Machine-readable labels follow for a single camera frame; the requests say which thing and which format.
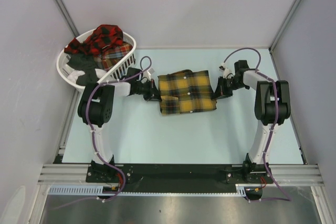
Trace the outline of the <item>yellow plaid long sleeve shirt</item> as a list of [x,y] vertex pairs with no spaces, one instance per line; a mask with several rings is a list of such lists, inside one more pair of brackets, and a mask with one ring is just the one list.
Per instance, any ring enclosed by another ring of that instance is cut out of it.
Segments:
[[162,115],[188,114],[216,110],[207,70],[179,72],[158,76]]

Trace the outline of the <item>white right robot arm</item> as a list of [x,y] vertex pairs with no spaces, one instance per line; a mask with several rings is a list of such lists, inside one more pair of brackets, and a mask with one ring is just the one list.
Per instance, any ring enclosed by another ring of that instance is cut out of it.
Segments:
[[225,63],[219,69],[212,99],[224,99],[233,95],[233,91],[245,88],[255,90],[254,114],[258,121],[257,131],[250,151],[246,154],[241,167],[226,167],[226,181],[238,183],[271,183],[269,153],[276,132],[290,117],[291,104],[289,83],[275,81],[257,69],[248,66],[246,60],[239,60],[231,71]]

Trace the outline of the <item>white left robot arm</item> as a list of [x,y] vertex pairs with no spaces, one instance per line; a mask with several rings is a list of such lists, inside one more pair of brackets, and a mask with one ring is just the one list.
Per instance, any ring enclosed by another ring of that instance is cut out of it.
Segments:
[[103,126],[112,117],[116,97],[142,95],[145,101],[160,101],[160,93],[153,79],[154,70],[132,68],[121,79],[101,84],[86,85],[78,106],[78,116],[88,125],[91,135],[93,156],[88,170],[88,179],[95,176],[105,182],[112,181],[121,172],[115,167],[112,147],[103,136]]

